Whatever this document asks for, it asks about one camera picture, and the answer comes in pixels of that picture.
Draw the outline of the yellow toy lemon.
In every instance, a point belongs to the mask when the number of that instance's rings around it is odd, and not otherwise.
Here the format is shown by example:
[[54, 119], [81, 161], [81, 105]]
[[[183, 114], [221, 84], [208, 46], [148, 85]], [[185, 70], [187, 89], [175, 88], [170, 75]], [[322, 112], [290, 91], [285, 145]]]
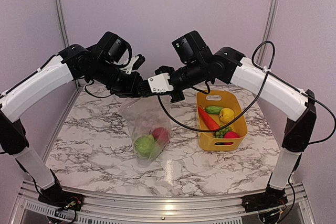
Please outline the yellow toy lemon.
[[219, 113], [219, 120], [225, 124], [231, 122], [235, 118], [235, 112], [230, 108], [223, 108]]

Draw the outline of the clear zip top bag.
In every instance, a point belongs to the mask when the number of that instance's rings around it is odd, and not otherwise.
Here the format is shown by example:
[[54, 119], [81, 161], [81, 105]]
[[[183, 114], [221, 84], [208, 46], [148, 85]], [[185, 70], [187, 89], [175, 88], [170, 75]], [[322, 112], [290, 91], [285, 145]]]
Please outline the clear zip top bag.
[[[119, 113], [126, 120], [132, 140], [133, 152], [140, 166], [148, 166], [154, 162], [161, 153], [156, 158], [141, 157], [134, 149], [134, 142], [137, 138], [152, 134], [155, 128], [163, 127], [169, 131], [171, 139], [171, 120], [161, 107], [161, 105], [164, 105], [165, 108], [169, 110], [169, 101], [167, 97], [163, 97], [161, 101], [159, 101], [156, 96], [149, 98], [127, 98], [123, 101], [119, 109]], [[165, 145], [159, 144], [162, 151], [167, 143]]]

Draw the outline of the green toy grapes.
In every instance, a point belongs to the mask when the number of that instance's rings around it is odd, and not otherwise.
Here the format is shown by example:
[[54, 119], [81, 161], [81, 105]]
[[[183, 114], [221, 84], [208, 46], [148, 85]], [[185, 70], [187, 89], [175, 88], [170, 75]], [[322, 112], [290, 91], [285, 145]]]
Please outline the green toy grapes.
[[221, 129], [221, 130], [218, 130], [214, 133], [214, 137], [215, 138], [224, 138], [224, 136], [228, 133], [228, 132], [231, 132], [232, 131], [232, 128], [230, 126], [224, 128], [224, 129]]

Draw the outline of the red toy tomato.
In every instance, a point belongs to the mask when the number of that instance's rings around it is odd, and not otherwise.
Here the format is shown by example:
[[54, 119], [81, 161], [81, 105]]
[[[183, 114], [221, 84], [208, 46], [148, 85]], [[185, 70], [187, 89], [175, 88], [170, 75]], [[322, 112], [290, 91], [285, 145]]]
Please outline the red toy tomato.
[[152, 135], [160, 145], [165, 145], [170, 140], [169, 131], [163, 127], [155, 128]]

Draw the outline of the green toy pepper back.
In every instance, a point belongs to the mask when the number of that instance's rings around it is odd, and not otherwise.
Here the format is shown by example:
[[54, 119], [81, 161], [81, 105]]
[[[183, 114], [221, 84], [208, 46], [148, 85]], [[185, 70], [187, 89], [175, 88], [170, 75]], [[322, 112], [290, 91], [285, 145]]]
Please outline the green toy pepper back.
[[156, 158], [162, 151], [152, 134], [137, 138], [134, 142], [135, 152], [144, 158]]

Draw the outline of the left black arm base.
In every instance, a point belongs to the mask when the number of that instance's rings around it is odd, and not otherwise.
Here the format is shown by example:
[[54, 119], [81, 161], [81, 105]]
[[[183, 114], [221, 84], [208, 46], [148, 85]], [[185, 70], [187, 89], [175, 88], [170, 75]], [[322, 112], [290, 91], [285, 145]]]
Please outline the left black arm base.
[[65, 207], [66, 205], [75, 202], [76, 204], [73, 206], [73, 209], [76, 211], [80, 211], [82, 208], [84, 195], [73, 193], [69, 191], [62, 191], [62, 193], [59, 195], [53, 195], [50, 197], [47, 197], [46, 195], [40, 193], [38, 196], [38, 200], [40, 202], [46, 203], [48, 205], [52, 205], [58, 208]]

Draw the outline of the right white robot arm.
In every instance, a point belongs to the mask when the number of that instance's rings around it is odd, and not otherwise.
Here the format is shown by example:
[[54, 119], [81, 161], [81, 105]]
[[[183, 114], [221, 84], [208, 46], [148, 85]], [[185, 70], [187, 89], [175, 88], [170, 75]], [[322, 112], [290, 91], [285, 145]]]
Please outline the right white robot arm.
[[300, 91], [284, 83], [269, 69], [257, 66], [243, 53], [230, 47], [223, 47], [214, 54], [208, 47], [178, 49], [178, 53], [190, 56], [192, 60], [178, 70], [167, 66], [157, 69], [155, 76], [147, 80], [152, 93], [168, 93], [173, 102], [181, 101], [184, 99], [183, 90], [203, 81], [218, 79], [250, 91], [287, 116], [280, 155], [266, 191], [260, 195], [263, 206], [273, 206], [309, 145], [317, 118], [313, 92]]

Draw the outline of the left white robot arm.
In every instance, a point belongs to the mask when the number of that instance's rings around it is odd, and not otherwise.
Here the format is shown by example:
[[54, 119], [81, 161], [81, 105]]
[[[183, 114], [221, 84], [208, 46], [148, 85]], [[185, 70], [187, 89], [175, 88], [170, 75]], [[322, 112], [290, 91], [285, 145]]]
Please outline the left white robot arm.
[[58, 88], [79, 79], [100, 82], [122, 98], [138, 98], [144, 94], [142, 87], [148, 86], [138, 73], [144, 62], [143, 55], [133, 56], [127, 42], [97, 43], [88, 48], [74, 44], [1, 94], [1, 149], [32, 177], [42, 197], [56, 206], [67, 199], [55, 173], [30, 146], [22, 116]]

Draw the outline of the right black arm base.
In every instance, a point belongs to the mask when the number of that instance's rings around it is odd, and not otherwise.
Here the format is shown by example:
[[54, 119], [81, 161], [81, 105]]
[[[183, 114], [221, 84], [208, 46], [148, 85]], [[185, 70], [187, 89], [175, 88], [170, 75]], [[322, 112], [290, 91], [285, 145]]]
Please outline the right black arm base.
[[246, 212], [261, 211], [287, 204], [284, 190], [265, 191], [242, 197], [242, 206]]

